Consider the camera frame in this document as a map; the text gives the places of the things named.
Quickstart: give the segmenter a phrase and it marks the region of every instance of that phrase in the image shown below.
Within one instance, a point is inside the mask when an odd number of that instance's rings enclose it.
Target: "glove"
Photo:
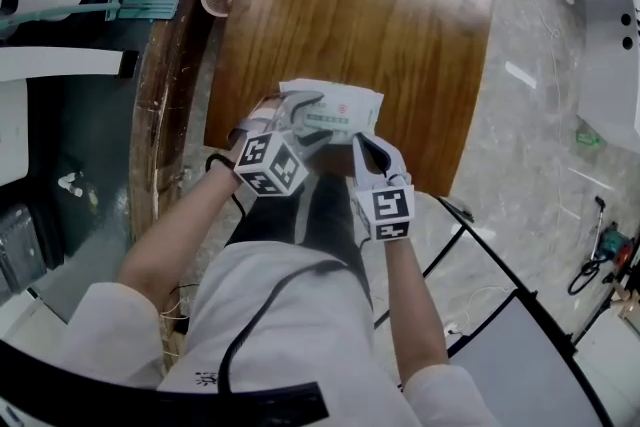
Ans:
[[[258,196],[290,196],[309,174],[304,162],[331,140],[330,130],[302,124],[302,110],[324,97],[289,91],[264,98],[228,136],[238,152],[234,172]]]
[[[384,139],[362,132],[354,137],[352,148],[358,215],[371,240],[407,238],[415,198],[402,155]],[[372,173],[367,161],[379,172]]]
[[[238,140],[249,133],[279,132],[298,158],[306,161],[333,136],[331,130],[316,130],[302,123],[304,108],[323,98],[324,94],[316,91],[287,91],[267,96],[229,133],[229,144],[237,146]]]

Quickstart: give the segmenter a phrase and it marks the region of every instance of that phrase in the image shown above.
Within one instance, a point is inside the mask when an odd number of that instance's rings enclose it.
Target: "curved wooden desk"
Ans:
[[[234,0],[205,144],[278,82],[330,80],[385,94],[376,133],[418,190],[447,195],[475,107],[492,0]]]

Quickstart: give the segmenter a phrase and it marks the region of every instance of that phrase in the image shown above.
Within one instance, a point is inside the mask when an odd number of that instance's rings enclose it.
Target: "black pants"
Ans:
[[[295,244],[301,192],[287,198],[258,198],[227,242],[276,241]],[[360,281],[371,303],[369,281],[354,241],[353,215],[344,178],[325,174],[311,197],[303,247],[328,253],[345,263]]]

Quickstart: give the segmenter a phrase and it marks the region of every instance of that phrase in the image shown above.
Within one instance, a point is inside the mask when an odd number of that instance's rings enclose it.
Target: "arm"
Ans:
[[[237,188],[233,172],[214,161],[195,187],[131,248],[118,282],[140,292],[162,311],[213,221]]]
[[[425,367],[448,364],[442,321],[409,239],[385,243],[391,334],[400,380]]]

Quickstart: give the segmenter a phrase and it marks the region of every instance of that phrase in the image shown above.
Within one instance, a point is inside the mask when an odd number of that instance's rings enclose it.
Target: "white package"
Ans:
[[[357,86],[314,79],[280,82],[280,91],[319,91],[324,98],[305,109],[303,124],[333,131],[330,144],[350,144],[358,132],[375,133],[384,95]]]

